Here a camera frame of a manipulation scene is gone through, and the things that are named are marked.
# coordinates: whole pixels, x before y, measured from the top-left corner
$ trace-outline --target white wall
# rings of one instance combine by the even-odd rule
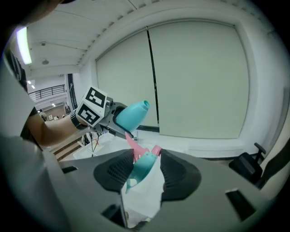
[[[195,0],[195,1],[161,1],[138,9],[121,20],[114,23],[104,32],[85,55],[86,61],[98,58],[107,49],[126,36],[151,26],[170,20],[198,19],[213,20],[235,25],[246,53],[249,72],[249,102],[248,109],[239,139],[233,140],[201,140],[173,137],[175,143],[184,144],[192,151],[192,155],[202,151],[210,156],[224,157],[239,155],[243,151],[257,152],[253,145],[258,142],[266,145],[272,140],[269,133],[276,131],[277,118],[280,117],[281,90],[289,83],[290,66],[288,53],[282,48],[277,39],[269,39],[268,33],[273,27],[264,21],[260,22],[250,12],[255,6],[247,5],[242,10],[243,1],[234,6],[221,1]],[[273,50],[273,43],[279,49]],[[172,140],[162,137],[162,142]]]
[[[239,137],[248,103],[245,53],[233,27],[177,22],[149,29],[160,134]]]
[[[79,104],[89,85],[98,87],[96,63],[87,62],[79,73],[72,75],[72,78],[77,104]]]
[[[249,67],[249,102],[240,139],[246,151],[261,144],[267,152],[282,112],[285,90],[290,86],[290,58],[278,35],[268,35],[256,26],[244,22],[238,25]]]
[[[27,85],[28,93],[38,91],[45,88],[50,88],[57,85],[64,85],[64,76],[52,76],[52,77],[43,77],[34,79],[34,87],[33,89],[31,85]]]
[[[107,52],[97,61],[99,87],[116,102],[130,106],[148,101],[143,126],[158,126],[148,36],[142,31]]]

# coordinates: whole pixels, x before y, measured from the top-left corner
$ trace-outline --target person's arm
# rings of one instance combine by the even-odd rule
[[[78,120],[85,125],[84,121],[79,118]],[[26,122],[31,134],[41,146],[61,143],[78,130],[72,123],[70,116],[56,121],[44,122],[39,114],[35,114],[30,116]]]

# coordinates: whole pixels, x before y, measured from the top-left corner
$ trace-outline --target black slot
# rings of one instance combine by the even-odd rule
[[[235,208],[237,214],[242,221],[247,219],[255,212],[253,206],[248,202],[248,200],[241,194],[239,190],[226,192],[226,196],[232,203],[232,206]]]
[[[62,169],[64,174],[69,173],[69,172],[73,172],[75,170],[77,170],[77,168],[75,166],[69,166],[69,167],[66,167],[66,168]]]

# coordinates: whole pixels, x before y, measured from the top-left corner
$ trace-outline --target ceiling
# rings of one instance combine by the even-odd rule
[[[139,8],[159,1],[161,0],[76,0],[58,5],[48,16],[28,27],[32,63],[21,63],[28,79],[45,77],[48,71],[54,69],[58,72],[79,70],[82,57],[111,25]],[[220,1],[241,9],[245,5],[241,4],[245,1],[240,0]],[[22,62],[19,53],[15,53]],[[48,60],[49,63],[42,64],[44,60]]]

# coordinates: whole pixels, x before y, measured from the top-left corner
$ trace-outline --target black chair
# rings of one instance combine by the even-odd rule
[[[247,152],[244,152],[228,165],[231,169],[253,184],[257,183],[262,176],[263,170],[258,164],[258,161],[261,158],[263,159],[262,153],[266,154],[265,149],[261,145],[258,143],[254,145],[259,149],[258,153],[249,155]]]

